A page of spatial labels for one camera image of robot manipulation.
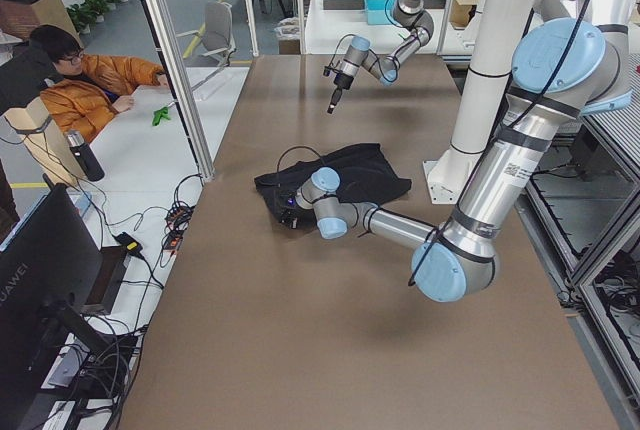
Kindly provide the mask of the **grey office chair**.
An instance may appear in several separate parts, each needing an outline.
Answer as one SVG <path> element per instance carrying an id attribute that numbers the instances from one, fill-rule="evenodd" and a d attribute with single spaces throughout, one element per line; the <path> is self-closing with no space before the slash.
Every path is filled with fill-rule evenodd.
<path id="1" fill-rule="evenodd" d="M 220 66 L 228 66 L 236 51 L 233 36 L 232 6 L 227 2 L 208 2 L 204 10 L 201 44 L 204 57 L 213 58 Z"/>

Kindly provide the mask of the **black graphic t-shirt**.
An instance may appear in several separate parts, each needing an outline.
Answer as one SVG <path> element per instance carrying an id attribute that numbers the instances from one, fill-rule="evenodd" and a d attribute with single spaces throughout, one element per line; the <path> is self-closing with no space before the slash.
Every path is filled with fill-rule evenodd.
<path id="1" fill-rule="evenodd" d="M 298 161 L 287 168 L 254 178 L 256 190 L 278 223 L 278 196 L 281 193 L 295 195 L 298 188 L 324 166 L 339 175 L 337 196 L 344 203 L 371 202 L 383 205 L 402 197 L 412 188 L 410 179 L 401 178 L 395 173 L 378 143 L 349 145 L 319 159 Z M 300 208 L 298 227 L 293 230 L 306 230 L 315 225 L 314 213 Z"/>

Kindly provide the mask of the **black power adapter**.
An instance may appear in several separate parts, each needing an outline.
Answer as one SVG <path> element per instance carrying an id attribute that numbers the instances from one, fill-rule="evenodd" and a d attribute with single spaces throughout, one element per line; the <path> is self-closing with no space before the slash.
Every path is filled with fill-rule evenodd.
<path id="1" fill-rule="evenodd" d="M 114 236 L 114 239 L 122 246 L 125 247 L 127 252 L 132 256 L 141 258 L 142 257 L 142 245 L 138 240 L 136 240 L 129 233 L 121 232 L 118 235 Z"/>

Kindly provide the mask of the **orange grey usb hub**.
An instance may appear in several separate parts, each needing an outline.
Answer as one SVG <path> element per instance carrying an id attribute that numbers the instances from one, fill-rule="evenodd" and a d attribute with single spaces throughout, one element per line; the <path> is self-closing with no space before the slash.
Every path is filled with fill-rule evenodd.
<path id="1" fill-rule="evenodd" d="M 181 233 L 167 234 L 162 243 L 163 251 L 169 255 L 174 255 L 179 250 L 182 240 L 183 236 Z"/>
<path id="2" fill-rule="evenodd" d="M 173 206 L 165 217 L 171 230 L 184 229 L 190 222 L 194 208 L 188 205 Z"/>

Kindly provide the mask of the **black water bottle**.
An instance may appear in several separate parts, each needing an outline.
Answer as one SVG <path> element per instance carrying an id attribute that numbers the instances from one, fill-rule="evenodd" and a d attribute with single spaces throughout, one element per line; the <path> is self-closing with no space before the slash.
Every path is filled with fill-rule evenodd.
<path id="1" fill-rule="evenodd" d="M 78 130 L 71 129 L 65 133 L 65 136 L 71 153 L 87 179 L 91 182 L 103 179 L 105 172 L 82 134 Z"/>

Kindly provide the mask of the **black computer monitor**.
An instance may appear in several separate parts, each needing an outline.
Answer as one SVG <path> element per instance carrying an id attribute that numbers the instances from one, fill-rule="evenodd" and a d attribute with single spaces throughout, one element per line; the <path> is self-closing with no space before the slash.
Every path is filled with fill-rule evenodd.
<path id="1" fill-rule="evenodd" d="M 68 332 L 54 318 L 65 301 L 81 311 L 101 252 L 67 188 L 56 185 L 1 251 L 1 427 L 13 429 L 40 390 Z"/>

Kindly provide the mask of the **person in orange jacket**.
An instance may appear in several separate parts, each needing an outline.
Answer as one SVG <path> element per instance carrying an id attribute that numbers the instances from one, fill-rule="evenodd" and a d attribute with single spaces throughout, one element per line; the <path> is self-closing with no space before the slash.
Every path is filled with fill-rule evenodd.
<path id="1" fill-rule="evenodd" d="M 42 102 L 61 131 L 76 130 L 88 143 L 132 108 L 138 87 L 168 85 L 162 66 L 132 56 L 88 54 L 71 34 L 53 25 L 35 28 L 29 42 L 47 54 L 62 76 L 40 92 Z"/>

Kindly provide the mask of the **aluminium frame post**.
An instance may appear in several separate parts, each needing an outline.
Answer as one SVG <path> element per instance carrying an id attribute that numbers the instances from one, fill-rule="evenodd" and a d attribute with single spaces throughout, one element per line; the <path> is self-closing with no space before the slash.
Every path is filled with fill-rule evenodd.
<path id="1" fill-rule="evenodd" d="M 201 179 L 208 183 L 215 177 L 209 151 L 190 81 L 180 54 L 176 32 L 166 0 L 139 0 L 152 33 L 156 53 L 167 72 L 169 88 L 195 159 Z"/>

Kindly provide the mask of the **green plastic clip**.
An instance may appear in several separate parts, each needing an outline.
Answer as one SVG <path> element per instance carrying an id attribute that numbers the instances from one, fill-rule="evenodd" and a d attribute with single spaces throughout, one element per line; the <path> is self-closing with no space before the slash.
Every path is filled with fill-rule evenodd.
<path id="1" fill-rule="evenodd" d="M 170 121 L 171 117 L 169 115 L 169 108 L 167 106 L 163 106 L 158 110 L 153 112 L 151 125 L 156 127 L 160 125 L 163 121 Z"/>

